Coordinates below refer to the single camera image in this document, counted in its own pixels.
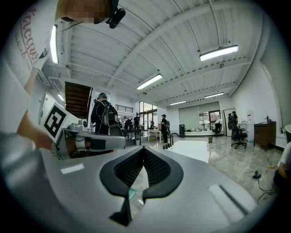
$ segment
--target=white shirt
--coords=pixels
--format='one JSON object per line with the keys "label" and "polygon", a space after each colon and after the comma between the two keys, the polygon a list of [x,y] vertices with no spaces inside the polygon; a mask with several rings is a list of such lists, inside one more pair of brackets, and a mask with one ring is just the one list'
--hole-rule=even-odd
{"label": "white shirt", "polygon": [[0,130],[16,132],[29,106],[24,90],[33,64],[50,42],[58,0],[33,4],[17,21],[0,55]]}
{"label": "white shirt", "polygon": [[216,120],[215,124],[221,124],[222,125],[222,120],[219,118]]}
{"label": "white shirt", "polygon": [[287,146],[285,147],[285,149],[284,149],[284,151],[282,153],[282,157],[281,157],[280,162],[286,164],[288,156],[291,156],[291,142],[289,142],[287,144]]}

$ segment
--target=wooden cabinet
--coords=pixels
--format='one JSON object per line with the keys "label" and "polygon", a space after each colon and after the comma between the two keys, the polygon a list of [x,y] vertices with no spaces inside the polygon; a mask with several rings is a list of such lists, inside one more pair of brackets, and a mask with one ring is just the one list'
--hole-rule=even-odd
{"label": "wooden cabinet", "polygon": [[254,145],[258,144],[267,150],[269,144],[276,143],[276,122],[266,124],[255,124]]}

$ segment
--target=black shirt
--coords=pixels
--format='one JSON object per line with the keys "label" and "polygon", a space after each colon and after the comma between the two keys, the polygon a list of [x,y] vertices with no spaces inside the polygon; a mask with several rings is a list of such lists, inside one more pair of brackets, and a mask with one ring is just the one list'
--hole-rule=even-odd
{"label": "black shirt", "polygon": [[[109,106],[110,103],[107,100],[102,101],[103,104]],[[108,126],[105,124],[102,125],[102,114],[104,113],[104,105],[101,102],[97,102],[92,110],[91,122],[92,124],[96,123],[95,133],[108,135]]]}
{"label": "black shirt", "polygon": [[166,128],[166,124],[167,124],[167,120],[165,118],[162,119],[162,122],[164,123],[162,125],[162,129],[165,129]]}
{"label": "black shirt", "polygon": [[138,125],[140,118],[138,116],[136,116],[135,118],[133,118],[133,120],[135,122],[135,125]]}

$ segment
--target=trash can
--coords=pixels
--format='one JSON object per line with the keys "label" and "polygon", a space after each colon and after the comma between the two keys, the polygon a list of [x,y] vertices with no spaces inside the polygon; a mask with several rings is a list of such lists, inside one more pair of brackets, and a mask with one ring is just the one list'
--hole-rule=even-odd
{"label": "trash can", "polygon": [[291,142],[291,125],[285,126],[287,143]]}

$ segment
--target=fluorescent light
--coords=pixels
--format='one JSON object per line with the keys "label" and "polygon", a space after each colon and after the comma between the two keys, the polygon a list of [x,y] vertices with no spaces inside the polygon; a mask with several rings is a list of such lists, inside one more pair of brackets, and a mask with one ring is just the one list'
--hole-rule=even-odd
{"label": "fluorescent light", "polygon": [[60,94],[58,94],[58,96],[62,101],[65,101],[64,98]]}
{"label": "fluorescent light", "polygon": [[180,102],[177,102],[177,103],[171,103],[170,106],[176,105],[176,104],[183,104],[183,103],[186,103],[186,101],[184,100],[184,101],[180,101]]}
{"label": "fluorescent light", "polygon": [[53,30],[51,31],[50,53],[51,53],[51,57],[53,59],[53,62],[55,64],[58,64],[59,59],[58,59],[58,52],[57,52],[57,48],[56,48],[56,30],[57,30],[57,26],[54,25]]}
{"label": "fluorescent light", "polygon": [[212,97],[216,97],[216,96],[222,96],[224,93],[217,93],[217,94],[214,94],[214,95],[210,95],[210,96],[206,96],[205,99],[208,99],[208,98],[212,98]]}
{"label": "fluorescent light", "polygon": [[149,81],[147,81],[144,84],[140,85],[137,89],[141,90],[142,88],[145,88],[146,86],[152,84],[153,82],[158,81],[162,77],[163,77],[162,75],[156,75],[155,77],[151,78]]}
{"label": "fluorescent light", "polygon": [[237,51],[238,51],[238,46],[229,46],[229,47],[213,50],[211,52],[202,54],[202,55],[200,55],[200,60],[201,61],[205,61],[205,60],[211,59],[213,57],[225,55],[225,54],[228,54],[228,53],[234,53],[234,52],[237,52]]}

